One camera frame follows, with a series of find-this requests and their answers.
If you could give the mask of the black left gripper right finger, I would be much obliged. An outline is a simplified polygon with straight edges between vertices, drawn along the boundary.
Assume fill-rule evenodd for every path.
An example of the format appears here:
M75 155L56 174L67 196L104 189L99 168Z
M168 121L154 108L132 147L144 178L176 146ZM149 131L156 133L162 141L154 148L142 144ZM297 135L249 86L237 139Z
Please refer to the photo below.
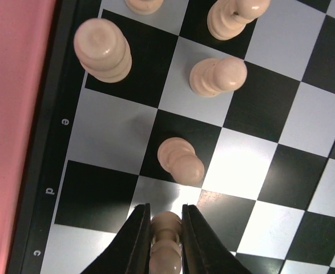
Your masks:
M197 206L182 206L183 273L251 274L226 249Z

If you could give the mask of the white pawn tray edge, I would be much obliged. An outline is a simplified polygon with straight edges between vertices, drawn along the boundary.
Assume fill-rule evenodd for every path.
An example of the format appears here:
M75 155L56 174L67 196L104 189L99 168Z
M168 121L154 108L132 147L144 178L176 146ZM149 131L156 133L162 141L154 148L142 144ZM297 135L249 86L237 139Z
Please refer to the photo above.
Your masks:
M238 36L270 5L270 0L220 0L216 1L207 15L207 26L211 35L227 41Z

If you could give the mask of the white pawn row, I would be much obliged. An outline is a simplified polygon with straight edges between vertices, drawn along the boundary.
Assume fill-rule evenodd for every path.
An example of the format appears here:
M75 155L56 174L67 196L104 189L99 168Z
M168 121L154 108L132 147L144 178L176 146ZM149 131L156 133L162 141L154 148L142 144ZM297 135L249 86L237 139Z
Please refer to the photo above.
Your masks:
M207 58L193 66L189 85L195 94L210 98L238 90L245 83L247 74L247 67L240 58Z

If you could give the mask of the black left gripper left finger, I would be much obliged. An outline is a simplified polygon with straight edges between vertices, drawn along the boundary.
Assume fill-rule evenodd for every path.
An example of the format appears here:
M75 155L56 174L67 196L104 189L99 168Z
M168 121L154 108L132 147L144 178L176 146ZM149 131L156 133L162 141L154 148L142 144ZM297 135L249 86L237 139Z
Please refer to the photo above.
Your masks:
M150 248L150 204L139 204L134 208L110 245L82 273L148 273Z

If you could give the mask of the white bishop chess piece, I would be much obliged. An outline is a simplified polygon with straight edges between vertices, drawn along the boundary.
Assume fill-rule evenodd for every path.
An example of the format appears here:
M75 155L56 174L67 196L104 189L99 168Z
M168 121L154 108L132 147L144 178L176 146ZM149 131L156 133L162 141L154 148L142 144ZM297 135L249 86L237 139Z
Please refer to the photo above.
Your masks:
M120 28L107 19L83 22L75 32L73 45L81 66L102 82L120 82L131 70L129 43Z

